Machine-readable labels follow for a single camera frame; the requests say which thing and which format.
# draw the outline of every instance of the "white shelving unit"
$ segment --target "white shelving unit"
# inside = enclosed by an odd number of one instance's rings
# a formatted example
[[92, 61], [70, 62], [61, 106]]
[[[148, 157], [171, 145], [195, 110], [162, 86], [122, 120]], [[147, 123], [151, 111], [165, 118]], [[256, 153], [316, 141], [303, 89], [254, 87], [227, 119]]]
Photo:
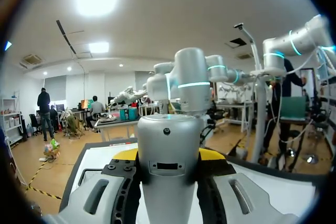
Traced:
[[[10, 109], [11, 111], [16, 111], [16, 112], [11, 112], [9, 114], [4, 114], [6, 110]], [[2, 98], [1, 99], [1, 108], [0, 111], [2, 111], [2, 114], [0, 115], [0, 125], [1, 128], [3, 129], [5, 136], [8, 137], [8, 143], [14, 144], [17, 141], [22, 139], [22, 136], [20, 133], [23, 132], [22, 130], [22, 122], [21, 122], [21, 116], [20, 116], [20, 109], [19, 109], [19, 98]], [[8, 121], [10, 117], [18, 116], [19, 118], [19, 124], [15, 125], [10, 128], [6, 128], [5, 121]]]

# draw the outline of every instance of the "man in dark jacket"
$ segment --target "man in dark jacket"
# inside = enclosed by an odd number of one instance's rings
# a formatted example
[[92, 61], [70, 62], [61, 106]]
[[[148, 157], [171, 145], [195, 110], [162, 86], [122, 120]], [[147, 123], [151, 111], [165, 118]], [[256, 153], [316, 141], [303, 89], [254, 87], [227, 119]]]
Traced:
[[51, 120], [50, 120], [49, 103], [50, 103], [50, 96], [46, 92], [46, 89], [42, 88], [41, 94], [39, 94], [38, 99], [37, 99], [37, 106], [40, 107], [40, 116], [41, 116], [41, 124], [42, 124], [44, 141], [47, 141], [46, 121], [48, 124], [48, 131], [49, 131], [50, 137], [51, 139], [54, 138], [54, 129], [51, 125]]
[[[285, 58], [285, 68], [287, 72], [290, 72], [294, 70], [292, 64], [288, 59]], [[303, 87], [306, 84], [305, 78], [299, 78], [295, 73], [288, 74], [285, 79], [282, 82], [282, 97], [290, 97], [291, 96], [291, 83], [294, 83], [297, 86]], [[263, 152], [267, 152], [269, 142], [272, 138], [274, 128], [277, 123], [277, 118], [273, 118], [271, 106], [273, 109], [274, 116], [277, 117], [279, 114], [280, 109], [280, 94], [281, 94], [281, 88], [280, 83], [271, 81], [270, 84], [273, 87], [273, 98], [272, 98], [272, 104], [268, 106], [267, 113], [268, 113], [268, 120], [272, 120], [269, 122], [268, 128], [267, 124], [265, 126], [265, 137], [264, 137], [264, 150]], [[283, 141], [287, 141], [289, 137], [289, 131], [290, 131], [290, 124], [288, 123], [280, 123], [280, 139]], [[287, 144], [283, 143], [279, 140], [279, 149], [280, 153], [285, 153], [287, 149]]]

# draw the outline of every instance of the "man sitting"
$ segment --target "man sitting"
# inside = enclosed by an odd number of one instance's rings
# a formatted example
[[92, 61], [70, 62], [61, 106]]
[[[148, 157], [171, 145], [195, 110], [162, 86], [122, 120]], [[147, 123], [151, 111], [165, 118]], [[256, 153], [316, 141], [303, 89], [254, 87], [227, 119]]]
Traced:
[[97, 120], [96, 115], [104, 112], [105, 108], [101, 102], [97, 101], [98, 98], [96, 95], [93, 96], [92, 99], [93, 99], [93, 103], [91, 103], [91, 108], [90, 108], [91, 115], [86, 117], [86, 123], [90, 127], [90, 131], [95, 131], [91, 124], [91, 121]]

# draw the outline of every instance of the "office chair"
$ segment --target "office chair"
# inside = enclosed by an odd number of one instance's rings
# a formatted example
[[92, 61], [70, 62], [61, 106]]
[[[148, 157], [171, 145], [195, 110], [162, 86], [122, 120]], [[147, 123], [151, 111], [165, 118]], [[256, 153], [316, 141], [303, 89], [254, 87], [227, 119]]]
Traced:
[[317, 145], [322, 141], [322, 139], [324, 139], [324, 132], [329, 127], [328, 119], [330, 117], [331, 110], [326, 111], [323, 109], [318, 109], [317, 112], [313, 110], [311, 113], [311, 118], [314, 120], [312, 125], [315, 129], [315, 138], [310, 150], [311, 153], [305, 156], [305, 160], [309, 164], [317, 164], [319, 162], [319, 157], [316, 154]]
[[41, 123], [38, 123], [37, 122], [37, 119], [35, 117], [34, 114], [29, 114], [29, 117], [30, 117], [30, 120], [31, 120], [31, 126], [32, 127], [35, 127], [36, 128], [36, 131], [33, 132], [33, 135], [37, 136], [37, 133], [41, 133], [42, 134], [42, 131], [41, 131]]
[[92, 121], [92, 122], [95, 122], [95, 123], [93, 124], [93, 128], [95, 128], [94, 126], [95, 126], [96, 122], [99, 120], [99, 117], [100, 117], [100, 116], [101, 116], [100, 113], [95, 113], [95, 114], [92, 115], [93, 118], [96, 118], [95, 121]]

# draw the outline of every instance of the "person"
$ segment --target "person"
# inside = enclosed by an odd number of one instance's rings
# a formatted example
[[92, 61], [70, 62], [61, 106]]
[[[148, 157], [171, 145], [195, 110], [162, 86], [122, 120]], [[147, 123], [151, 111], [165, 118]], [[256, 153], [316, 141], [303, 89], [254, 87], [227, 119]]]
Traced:
[[[291, 62], [285, 58], [285, 69], [287, 72], [293, 71], [294, 68]], [[291, 83], [303, 87], [306, 84], [306, 79], [304, 77], [300, 78], [295, 73], [291, 73], [286, 75], [285, 79], [282, 82], [282, 97], [290, 97], [291, 96]], [[263, 153], [268, 151], [269, 142], [272, 138], [273, 131], [276, 127], [277, 118], [275, 117], [279, 114], [280, 109], [280, 94], [281, 94], [281, 87], [279, 82], [271, 81], [270, 84], [273, 88], [273, 98], [272, 103], [268, 106], [268, 119], [271, 120], [270, 122], [266, 122], [265, 126], [265, 137], [264, 137], [264, 148]], [[287, 141], [289, 137], [289, 130], [290, 124], [288, 123], [280, 123], [280, 140], [279, 140], [279, 149], [280, 154], [286, 153], [287, 144], [282, 141]]]
[[86, 117], [86, 123], [90, 127], [90, 131], [94, 131], [91, 121], [97, 120], [96, 115], [105, 111], [105, 108], [101, 102], [97, 101], [97, 96], [93, 96], [93, 103], [91, 103], [90, 112], [91, 115]]
[[50, 119], [52, 120], [52, 124], [54, 126], [54, 132], [57, 133], [57, 126], [58, 126], [58, 117], [57, 117], [57, 111], [55, 110], [55, 106], [50, 106]]
[[37, 106], [40, 107], [40, 116], [41, 116], [41, 124], [42, 124], [42, 132], [43, 132], [43, 140], [47, 141], [47, 131], [46, 131], [46, 122], [48, 124], [48, 131], [50, 134], [50, 138], [54, 138], [54, 128], [51, 125], [50, 120], [50, 96], [46, 92], [45, 88], [41, 89], [41, 94], [38, 95]]

